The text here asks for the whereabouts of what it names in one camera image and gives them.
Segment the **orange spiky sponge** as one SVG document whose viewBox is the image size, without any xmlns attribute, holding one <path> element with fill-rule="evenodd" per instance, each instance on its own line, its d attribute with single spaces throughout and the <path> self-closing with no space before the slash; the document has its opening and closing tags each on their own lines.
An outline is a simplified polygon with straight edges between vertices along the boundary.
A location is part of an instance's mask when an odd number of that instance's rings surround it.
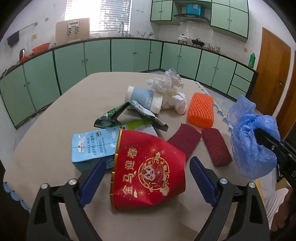
<svg viewBox="0 0 296 241">
<path fill-rule="evenodd" d="M 187 121 L 200 128 L 211 128 L 214 124 L 213 98 L 196 92 L 193 94 Z"/>
</svg>

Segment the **kettle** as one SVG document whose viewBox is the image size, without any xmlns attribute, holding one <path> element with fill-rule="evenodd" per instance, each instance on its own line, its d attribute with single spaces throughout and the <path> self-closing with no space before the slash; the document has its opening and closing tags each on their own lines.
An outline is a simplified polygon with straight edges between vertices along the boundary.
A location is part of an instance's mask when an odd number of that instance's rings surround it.
<svg viewBox="0 0 296 241">
<path fill-rule="evenodd" d="M 27 58 L 28 58 L 28 55 L 27 55 L 26 49 L 21 49 L 19 52 L 19 61 L 23 62 L 23 61 L 27 60 Z"/>
</svg>

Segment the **blue milk carton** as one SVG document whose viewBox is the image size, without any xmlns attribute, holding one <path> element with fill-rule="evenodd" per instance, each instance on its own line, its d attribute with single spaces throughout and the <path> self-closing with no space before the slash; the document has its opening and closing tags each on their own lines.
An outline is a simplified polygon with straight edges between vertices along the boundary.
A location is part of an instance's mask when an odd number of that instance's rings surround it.
<svg viewBox="0 0 296 241">
<path fill-rule="evenodd" d="M 136 120 L 122 126 L 74 134 L 72 137 L 71 161 L 79 172 L 82 173 L 96 166 L 101 158 L 106 158 L 107 169 L 113 167 L 120 129 L 139 131 L 157 136 L 157 132 L 152 124 L 145 120 Z"/>
</svg>

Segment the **range hood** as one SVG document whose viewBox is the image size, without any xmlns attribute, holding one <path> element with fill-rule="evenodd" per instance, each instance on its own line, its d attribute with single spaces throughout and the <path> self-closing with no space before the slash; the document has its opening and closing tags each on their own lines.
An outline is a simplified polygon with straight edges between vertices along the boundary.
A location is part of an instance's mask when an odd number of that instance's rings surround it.
<svg viewBox="0 0 296 241">
<path fill-rule="evenodd" d="M 210 25 L 211 1 L 174 1 L 177 13 L 174 17 L 181 22 Z"/>
</svg>

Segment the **white pot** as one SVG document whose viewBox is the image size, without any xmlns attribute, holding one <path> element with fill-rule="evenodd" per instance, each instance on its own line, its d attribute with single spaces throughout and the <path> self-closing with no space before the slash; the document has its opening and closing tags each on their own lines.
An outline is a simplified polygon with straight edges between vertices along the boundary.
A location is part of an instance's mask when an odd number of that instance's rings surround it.
<svg viewBox="0 0 296 241">
<path fill-rule="evenodd" d="M 178 43 L 187 44 L 187 41 L 188 41 L 188 37 L 184 36 L 183 34 L 179 35 L 177 38 Z"/>
</svg>

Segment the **red basin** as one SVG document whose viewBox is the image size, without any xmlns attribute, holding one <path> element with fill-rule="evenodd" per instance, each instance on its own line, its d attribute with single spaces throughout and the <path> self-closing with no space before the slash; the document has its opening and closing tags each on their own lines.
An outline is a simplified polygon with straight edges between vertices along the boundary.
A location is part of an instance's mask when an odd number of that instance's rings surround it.
<svg viewBox="0 0 296 241">
<path fill-rule="evenodd" d="M 32 49 L 32 53 L 34 55 L 36 55 L 36 54 L 40 54 L 44 51 L 47 51 L 49 49 L 49 45 L 50 45 L 50 43 L 41 44 L 41 45 L 35 47 L 34 49 Z"/>
</svg>

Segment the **blue plastic bag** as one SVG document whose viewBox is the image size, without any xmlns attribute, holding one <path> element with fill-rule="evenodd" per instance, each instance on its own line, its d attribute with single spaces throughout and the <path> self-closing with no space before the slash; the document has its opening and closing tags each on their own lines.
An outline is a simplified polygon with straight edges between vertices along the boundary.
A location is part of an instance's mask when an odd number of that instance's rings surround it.
<svg viewBox="0 0 296 241">
<path fill-rule="evenodd" d="M 232 125 L 231 146 L 240 174 L 248 179 L 258 179 L 269 174 L 277 165 L 276 155 L 257 143 L 254 131 L 258 128 L 280 140 L 276 119 L 254 112 L 256 104 L 240 95 L 227 114 Z"/>
</svg>

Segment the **black wok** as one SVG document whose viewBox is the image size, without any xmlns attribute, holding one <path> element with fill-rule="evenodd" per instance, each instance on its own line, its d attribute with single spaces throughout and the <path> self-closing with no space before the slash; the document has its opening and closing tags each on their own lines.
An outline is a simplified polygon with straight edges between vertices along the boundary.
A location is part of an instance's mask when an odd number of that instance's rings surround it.
<svg viewBox="0 0 296 241">
<path fill-rule="evenodd" d="M 204 46 L 204 42 L 200 41 L 200 39 L 192 39 L 191 40 L 193 46 L 199 46 L 199 47 L 203 47 Z"/>
</svg>

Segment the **blue white paper cup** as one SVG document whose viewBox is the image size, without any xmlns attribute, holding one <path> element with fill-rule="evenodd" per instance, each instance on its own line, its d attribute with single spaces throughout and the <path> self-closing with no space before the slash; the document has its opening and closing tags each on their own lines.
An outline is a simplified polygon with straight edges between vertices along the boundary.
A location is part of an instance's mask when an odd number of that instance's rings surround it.
<svg viewBox="0 0 296 241">
<path fill-rule="evenodd" d="M 144 108 L 154 114 L 159 114 L 162 107 L 163 94 L 152 89 L 129 86 L 125 95 L 125 101 L 135 100 Z"/>
</svg>

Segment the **window with blinds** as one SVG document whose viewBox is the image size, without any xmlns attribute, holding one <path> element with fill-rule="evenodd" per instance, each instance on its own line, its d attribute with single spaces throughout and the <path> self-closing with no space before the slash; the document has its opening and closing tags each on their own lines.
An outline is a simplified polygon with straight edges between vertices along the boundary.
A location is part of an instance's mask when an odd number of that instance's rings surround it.
<svg viewBox="0 0 296 241">
<path fill-rule="evenodd" d="M 76 0 L 67 1 L 64 20 L 90 19 L 90 32 L 117 32 L 121 22 L 130 30 L 130 0 Z"/>
</svg>

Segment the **red paper cup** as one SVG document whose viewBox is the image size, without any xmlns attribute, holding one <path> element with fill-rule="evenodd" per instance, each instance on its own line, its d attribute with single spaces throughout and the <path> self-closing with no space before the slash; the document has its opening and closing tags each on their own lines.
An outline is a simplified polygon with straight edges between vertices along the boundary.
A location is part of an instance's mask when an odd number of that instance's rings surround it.
<svg viewBox="0 0 296 241">
<path fill-rule="evenodd" d="M 117 211 L 157 205 L 186 189 L 185 154 L 160 137 L 120 130 L 110 183 Z"/>
</svg>

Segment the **faucet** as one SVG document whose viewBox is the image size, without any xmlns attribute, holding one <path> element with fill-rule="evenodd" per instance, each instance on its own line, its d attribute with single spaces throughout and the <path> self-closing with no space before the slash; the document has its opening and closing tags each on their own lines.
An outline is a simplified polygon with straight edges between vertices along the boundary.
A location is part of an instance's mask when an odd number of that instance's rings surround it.
<svg viewBox="0 0 296 241">
<path fill-rule="evenodd" d="M 125 36 L 124 30 L 125 30 L 124 22 L 121 22 L 118 32 L 120 33 L 120 36 L 122 38 Z"/>
</svg>

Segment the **cardboard box on counter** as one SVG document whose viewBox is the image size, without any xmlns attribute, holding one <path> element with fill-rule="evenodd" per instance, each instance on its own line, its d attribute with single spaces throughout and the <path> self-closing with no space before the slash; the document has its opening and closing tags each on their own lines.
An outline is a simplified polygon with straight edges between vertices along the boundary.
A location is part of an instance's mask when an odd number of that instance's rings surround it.
<svg viewBox="0 0 296 241">
<path fill-rule="evenodd" d="M 56 24 L 56 46 L 86 40 L 89 37 L 89 18 L 61 21 Z"/>
</svg>

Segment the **beige tablecloth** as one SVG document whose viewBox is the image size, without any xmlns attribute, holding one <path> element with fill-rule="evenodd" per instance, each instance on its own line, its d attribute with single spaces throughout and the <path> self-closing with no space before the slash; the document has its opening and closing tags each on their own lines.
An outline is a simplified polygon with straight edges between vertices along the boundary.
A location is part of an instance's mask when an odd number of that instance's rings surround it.
<svg viewBox="0 0 296 241">
<path fill-rule="evenodd" d="M 125 98 L 153 77 L 89 75 L 32 125 L 4 175 L 31 209 L 27 240 L 270 239 L 257 186 L 220 156 L 231 133 L 213 103 L 190 125 Z"/>
</svg>

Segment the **white tissue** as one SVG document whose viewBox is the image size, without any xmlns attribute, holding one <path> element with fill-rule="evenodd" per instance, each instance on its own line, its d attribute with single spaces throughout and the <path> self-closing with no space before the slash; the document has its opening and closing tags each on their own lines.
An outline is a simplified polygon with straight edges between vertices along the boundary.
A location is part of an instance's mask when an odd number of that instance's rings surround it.
<svg viewBox="0 0 296 241">
<path fill-rule="evenodd" d="M 154 92 L 162 95 L 161 109 L 174 108 L 179 115 L 186 112 L 187 99 L 179 90 L 185 84 L 174 68 L 165 71 L 164 77 L 148 79 L 147 83 L 152 86 L 151 89 Z"/>
</svg>

